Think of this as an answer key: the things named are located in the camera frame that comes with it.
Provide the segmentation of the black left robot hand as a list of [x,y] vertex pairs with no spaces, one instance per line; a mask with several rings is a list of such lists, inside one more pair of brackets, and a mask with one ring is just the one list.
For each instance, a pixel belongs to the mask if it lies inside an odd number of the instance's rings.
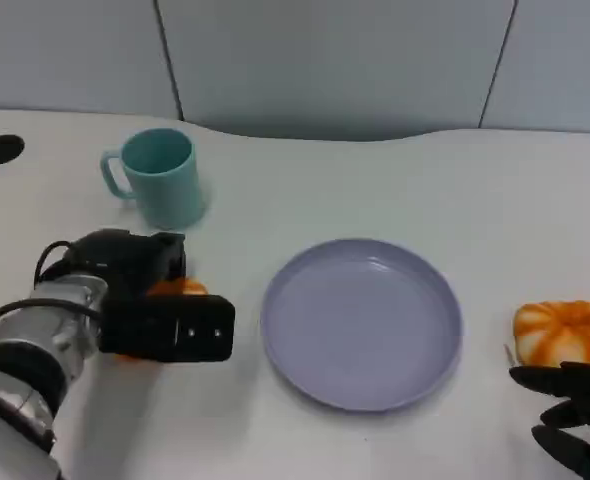
[[184,241],[177,233],[145,236],[102,229],[75,241],[64,259],[73,272],[103,279],[110,293],[139,297],[186,274]]

